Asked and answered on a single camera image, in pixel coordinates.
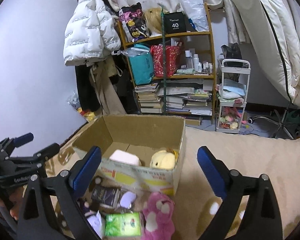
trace green tissue package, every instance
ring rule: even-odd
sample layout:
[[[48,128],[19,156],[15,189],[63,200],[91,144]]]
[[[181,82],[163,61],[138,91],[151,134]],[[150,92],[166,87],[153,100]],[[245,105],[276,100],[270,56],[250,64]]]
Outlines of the green tissue package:
[[[140,213],[110,214],[106,217],[106,236],[137,237],[142,235]]]

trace red bag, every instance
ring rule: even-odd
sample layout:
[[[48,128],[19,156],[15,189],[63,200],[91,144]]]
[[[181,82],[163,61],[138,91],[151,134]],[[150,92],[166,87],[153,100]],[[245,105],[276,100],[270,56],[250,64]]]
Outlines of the red bag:
[[[154,63],[156,77],[163,77],[163,46],[151,46],[151,54]],[[171,77],[178,69],[180,62],[181,47],[166,46],[166,71],[167,78]]]

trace white jacket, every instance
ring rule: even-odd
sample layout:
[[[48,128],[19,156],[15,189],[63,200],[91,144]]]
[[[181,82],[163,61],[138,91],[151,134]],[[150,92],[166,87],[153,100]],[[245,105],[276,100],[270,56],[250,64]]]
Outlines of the white jacket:
[[[114,20],[102,0],[79,0],[65,31],[66,66],[103,61],[121,47]]]

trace silver bolt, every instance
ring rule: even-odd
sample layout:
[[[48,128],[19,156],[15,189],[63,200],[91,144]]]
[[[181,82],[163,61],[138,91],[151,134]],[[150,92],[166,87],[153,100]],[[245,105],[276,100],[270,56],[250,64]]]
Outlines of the silver bolt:
[[[61,177],[66,177],[66,176],[68,176],[68,174],[69,174],[69,171],[67,171],[67,170],[63,170],[60,172]]]
[[[263,180],[268,180],[268,179],[269,179],[269,176],[266,175],[266,174],[262,174],[262,175],[261,175],[261,178],[262,178]]]
[[[34,174],[34,175],[31,176],[30,179],[31,179],[32,181],[35,181],[37,178],[38,178],[38,175],[37,175],[37,174]]]
[[[230,174],[231,174],[232,176],[234,176],[234,177],[237,177],[237,176],[239,175],[239,171],[237,171],[237,170],[231,170],[231,171],[230,171]]]

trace black box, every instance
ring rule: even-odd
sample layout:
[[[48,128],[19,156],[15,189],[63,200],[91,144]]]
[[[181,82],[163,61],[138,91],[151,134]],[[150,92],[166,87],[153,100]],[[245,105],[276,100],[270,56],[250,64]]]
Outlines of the black box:
[[[164,27],[167,34],[186,33],[187,29],[184,14],[182,12],[165,14]]]

